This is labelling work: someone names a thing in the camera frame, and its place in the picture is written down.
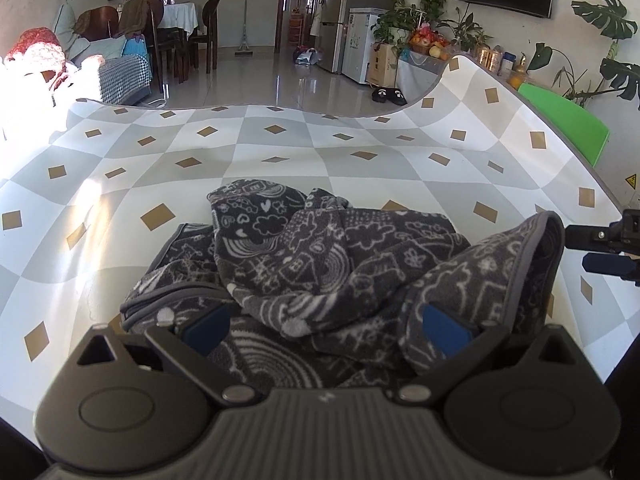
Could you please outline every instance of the slipper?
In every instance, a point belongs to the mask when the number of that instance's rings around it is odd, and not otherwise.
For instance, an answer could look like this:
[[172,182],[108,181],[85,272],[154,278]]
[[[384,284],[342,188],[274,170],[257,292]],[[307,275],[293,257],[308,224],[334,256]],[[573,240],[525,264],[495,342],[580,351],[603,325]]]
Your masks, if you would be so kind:
[[398,106],[404,106],[406,104],[406,99],[398,88],[387,88],[386,93],[389,95],[389,100],[393,104]]
[[371,98],[377,103],[385,103],[386,102],[386,88],[377,88],[371,94]]

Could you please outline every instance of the monstera leaf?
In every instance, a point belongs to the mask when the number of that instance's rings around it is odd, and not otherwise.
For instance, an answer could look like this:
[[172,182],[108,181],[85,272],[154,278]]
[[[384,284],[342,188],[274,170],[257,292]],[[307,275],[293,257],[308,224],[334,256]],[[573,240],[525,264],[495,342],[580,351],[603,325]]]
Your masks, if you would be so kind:
[[537,70],[543,66],[547,66],[549,61],[551,61],[553,52],[550,46],[546,46],[544,43],[536,43],[536,53],[531,58],[527,70]]
[[601,36],[612,40],[627,40],[638,31],[638,24],[625,20],[626,7],[620,0],[603,0],[606,5],[571,2],[574,13],[585,22],[602,30]]
[[613,79],[610,83],[611,88],[623,90],[622,94],[618,94],[618,97],[622,97],[627,101],[631,101],[636,97],[640,86],[640,66],[605,58],[600,65],[600,74],[606,80]]

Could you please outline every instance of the green chair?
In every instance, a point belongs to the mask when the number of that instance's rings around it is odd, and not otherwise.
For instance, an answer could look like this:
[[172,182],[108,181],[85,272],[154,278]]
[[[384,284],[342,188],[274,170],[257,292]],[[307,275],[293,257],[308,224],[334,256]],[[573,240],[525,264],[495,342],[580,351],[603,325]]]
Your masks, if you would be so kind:
[[524,83],[518,90],[595,166],[609,138],[609,129],[595,115],[561,95]]

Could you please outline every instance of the pillow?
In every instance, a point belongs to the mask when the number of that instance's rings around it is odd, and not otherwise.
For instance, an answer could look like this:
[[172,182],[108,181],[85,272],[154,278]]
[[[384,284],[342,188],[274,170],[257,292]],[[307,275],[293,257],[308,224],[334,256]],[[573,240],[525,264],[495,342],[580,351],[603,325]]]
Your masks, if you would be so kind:
[[69,4],[62,4],[51,30],[58,38],[67,59],[73,59],[89,47],[89,41],[74,32],[76,16]]
[[89,46],[83,50],[79,56],[73,58],[75,65],[81,65],[89,56],[101,54],[104,59],[115,59],[122,57],[124,44],[127,38],[120,36],[119,38],[106,38],[105,40],[91,41]]

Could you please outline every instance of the ribbed gray panel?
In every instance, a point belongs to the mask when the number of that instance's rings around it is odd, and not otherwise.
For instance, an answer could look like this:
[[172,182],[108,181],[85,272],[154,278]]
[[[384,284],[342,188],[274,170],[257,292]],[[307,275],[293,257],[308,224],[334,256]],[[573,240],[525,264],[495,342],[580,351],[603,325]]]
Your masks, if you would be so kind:
[[[84,480],[55,470],[42,480]],[[381,390],[274,390],[226,410],[187,456],[131,480],[523,480],[459,451],[434,415]],[[604,480],[593,470],[564,480]]]

